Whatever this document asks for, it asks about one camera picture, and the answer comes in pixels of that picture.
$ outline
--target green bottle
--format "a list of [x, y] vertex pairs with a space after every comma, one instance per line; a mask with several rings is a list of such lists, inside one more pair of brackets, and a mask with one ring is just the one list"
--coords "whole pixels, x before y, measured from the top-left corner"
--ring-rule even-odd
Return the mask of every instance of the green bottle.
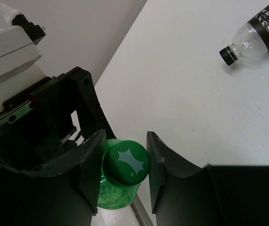
[[107, 140], [98, 206], [116, 210], [130, 205], [149, 172], [145, 148], [131, 140]]

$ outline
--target plastic bottle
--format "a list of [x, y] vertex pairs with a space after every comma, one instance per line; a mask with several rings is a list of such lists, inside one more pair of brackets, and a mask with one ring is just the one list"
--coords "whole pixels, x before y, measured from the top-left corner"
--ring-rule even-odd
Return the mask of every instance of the plastic bottle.
[[149, 173], [149, 156], [135, 141], [108, 140], [102, 161], [98, 206], [116, 210], [130, 205]]
[[269, 5], [244, 24], [235, 34], [233, 44], [220, 51], [231, 65], [239, 58], [257, 58], [269, 51]]

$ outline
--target green bottle cap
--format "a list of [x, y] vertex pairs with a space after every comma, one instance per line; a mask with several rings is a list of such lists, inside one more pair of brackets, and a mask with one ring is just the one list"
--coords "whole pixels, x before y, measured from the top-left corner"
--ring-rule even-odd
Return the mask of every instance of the green bottle cap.
[[149, 172], [149, 155], [145, 148], [135, 141], [124, 140], [113, 145], [106, 152], [104, 160], [104, 174], [113, 184], [137, 185]]

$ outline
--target gray wall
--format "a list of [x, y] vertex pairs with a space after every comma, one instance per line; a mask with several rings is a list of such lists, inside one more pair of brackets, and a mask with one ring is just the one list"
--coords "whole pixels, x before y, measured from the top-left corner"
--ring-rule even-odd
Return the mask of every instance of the gray wall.
[[[47, 76], [75, 66], [91, 72], [94, 83], [111, 60], [146, 0], [2, 0], [28, 20], [46, 27], [38, 61]], [[8, 27], [0, 17], [0, 28]]]

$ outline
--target white tabletop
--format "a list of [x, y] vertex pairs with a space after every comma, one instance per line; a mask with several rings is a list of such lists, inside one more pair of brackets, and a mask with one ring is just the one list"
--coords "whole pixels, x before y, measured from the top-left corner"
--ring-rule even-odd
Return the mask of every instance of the white tabletop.
[[[96, 85], [119, 139], [154, 131], [198, 166], [269, 164], [269, 54], [219, 51], [269, 0], [148, 0]], [[148, 181], [139, 196], [147, 211]]]

